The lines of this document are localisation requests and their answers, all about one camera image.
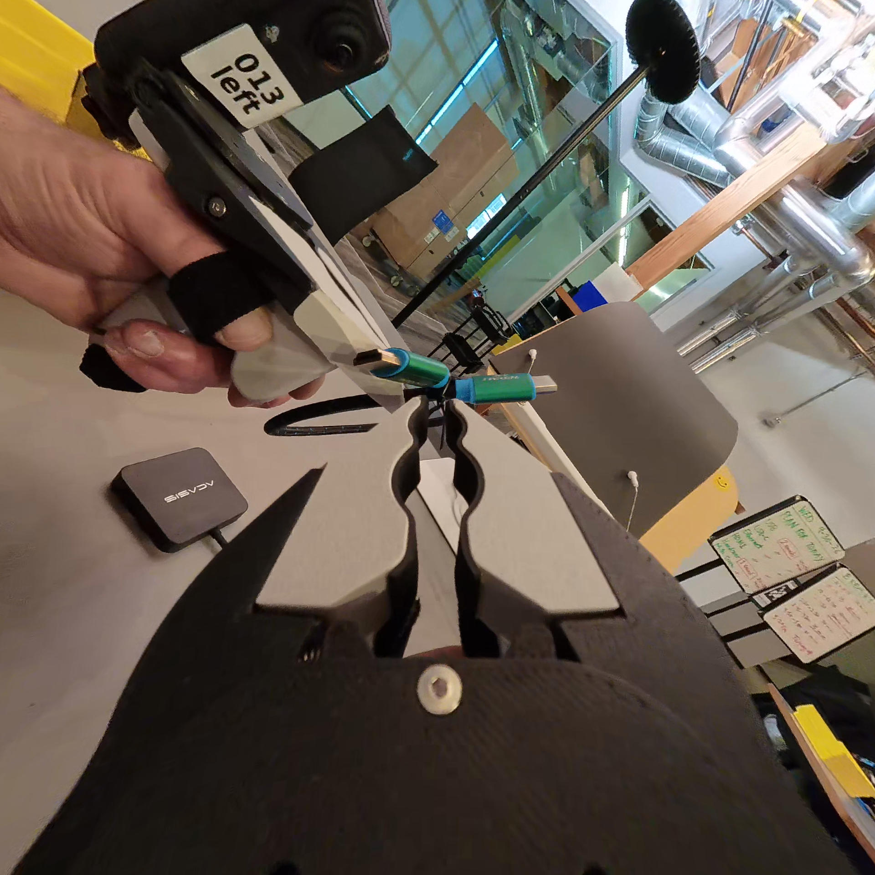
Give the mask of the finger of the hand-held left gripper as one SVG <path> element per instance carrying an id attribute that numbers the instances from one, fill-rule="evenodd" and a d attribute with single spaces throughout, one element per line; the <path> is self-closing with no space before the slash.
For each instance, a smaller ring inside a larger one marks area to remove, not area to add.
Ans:
<path id="1" fill-rule="evenodd" d="M 326 373 L 328 366 L 353 367 L 357 356 L 376 350 L 376 336 L 322 290 L 301 301 L 291 319 L 307 341 L 294 349 L 292 373 Z"/>
<path id="2" fill-rule="evenodd" d="M 347 270 L 332 245 L 315 223 L 304 232 L 279 216 L 272 207 L 256 201 L 255 205 L 270 227 L 270 234 L 281 250 L 304 271 L 307 288 L 303 300 L 315 290 L 324 291 L 338 307 L 352 318 L 360 319 L 366 331 L 376 336 L 376 349 L 401 346 L 401 337 L 366 285 Z M 300 304 L 277 301 L 271 306 L 273 335 L 271 342 L 247 354 L 247 398 L 264 401 L 283 392 L 299 389 L 338 368 L 378 404 L 394 410 L 401 405 L 402 389 L 398 382 L 371 376 L 362 367 L 332 367 L 327 372 L 292 373 L 294 349 L 307 343 L 291 319 Z"/>

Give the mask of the black office chair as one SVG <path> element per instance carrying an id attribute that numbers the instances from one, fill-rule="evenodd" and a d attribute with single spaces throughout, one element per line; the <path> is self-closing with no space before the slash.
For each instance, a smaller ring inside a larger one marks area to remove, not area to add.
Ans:
<path id="1" fill-rule="evenodd" d="M 290 172 L 289 182 L 335 245 L 437 168 L 386 106 L 301 162 Z"/>

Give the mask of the person's left hand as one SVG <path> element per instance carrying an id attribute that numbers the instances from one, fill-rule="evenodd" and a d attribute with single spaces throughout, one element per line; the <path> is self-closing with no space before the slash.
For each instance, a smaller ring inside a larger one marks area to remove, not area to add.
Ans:
<path id="1" fill-rule="evenodd" d="M 89 333 L 159 275 L 217 257 L 224 247 L 179 202 L 162 172 L 61 127 L 1 91 L 1 285 L 59 322 Z M 193 395 L 225 388 L 235 352 L 272 337 L 257 308 L 200 344 L 166 325 L 132 320 L 109 329 L 107 356 L 145 390 Z"/>

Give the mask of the whiteboard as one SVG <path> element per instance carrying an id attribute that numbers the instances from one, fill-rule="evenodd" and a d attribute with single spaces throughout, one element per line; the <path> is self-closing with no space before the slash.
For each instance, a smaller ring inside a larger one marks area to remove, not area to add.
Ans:
<path id="1" fill-rule="evenodd" d="M 708 543 L 749 595 L 822 570 L 846 554 L 814 505 L 800 495 L 735 521 L 711 535 Z"/>
<path id="2" fill-rule="evenodd" d="M 874 629 L 874 596 L 851 569 L 837 563 L 773 603 L 762 619 L 793 657 L 811 664 Z"/>

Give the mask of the yellow plastic bin stack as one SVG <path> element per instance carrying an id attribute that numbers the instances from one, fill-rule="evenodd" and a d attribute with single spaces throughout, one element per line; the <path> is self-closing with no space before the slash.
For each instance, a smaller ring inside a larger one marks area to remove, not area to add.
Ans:
<path id="1" fill-rule="evenodd" d="M 93 44 L 33 1 L 1 3 L 1 85 L 60 126 L 105 141 L 82 105 Z"/>

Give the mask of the black port adapter box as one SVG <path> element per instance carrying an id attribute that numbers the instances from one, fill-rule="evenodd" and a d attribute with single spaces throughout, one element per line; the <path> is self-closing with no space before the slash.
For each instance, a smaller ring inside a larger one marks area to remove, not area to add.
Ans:
<path id="1" fill-rule="evenodd" d="M 224 530 L 248 509 L 240 490 L 201 447 L 126 465 L 109 490 L 163 553 Z"/>

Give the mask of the small yellow bin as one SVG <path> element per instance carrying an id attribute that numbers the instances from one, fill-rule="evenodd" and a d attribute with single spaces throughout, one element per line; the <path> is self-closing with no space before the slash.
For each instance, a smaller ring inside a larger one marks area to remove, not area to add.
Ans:
<path id="1" fill-rule="evenodd" d="M 800 705 L 794 709 L 793 717 L 816 758 L 821 761 L 844 793 L 857 799 L 873 799 L 872 781 L 847 746 L 836 737 L 815 706 Z"/>

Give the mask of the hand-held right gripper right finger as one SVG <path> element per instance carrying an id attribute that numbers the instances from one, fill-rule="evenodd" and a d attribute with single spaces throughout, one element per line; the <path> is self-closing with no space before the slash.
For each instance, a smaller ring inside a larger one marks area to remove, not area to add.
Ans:
<path id="1" fill-rule="evenodd" d="M 618 613 L 563 477 L 469 406 L 446 406 L 446 438 L 467 506 L 455 566 L 464 653 L 500 654 L 529 625 Z"/>

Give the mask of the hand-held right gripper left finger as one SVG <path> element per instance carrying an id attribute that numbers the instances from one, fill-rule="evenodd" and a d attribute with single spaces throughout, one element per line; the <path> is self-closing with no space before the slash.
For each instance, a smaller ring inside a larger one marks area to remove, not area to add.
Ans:
<path id="1" fill-rule="evenodd" d="M 352 622 L 375 654 L 403 654 L 419 613 L 416 523 L 429 404 L 407 401 L 323 469 L 257 607 Z"/>

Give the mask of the black tilted board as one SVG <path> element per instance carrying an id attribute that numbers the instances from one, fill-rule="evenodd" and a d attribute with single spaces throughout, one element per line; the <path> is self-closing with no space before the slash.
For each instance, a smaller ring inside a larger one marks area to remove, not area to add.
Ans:
<path id="1" fill-rule="evenodd" d="M 637 303 L 604 304 L 534 337 L 557 383 L 534 409 L 638 537 L 728 461 L 738 423 Z"/>

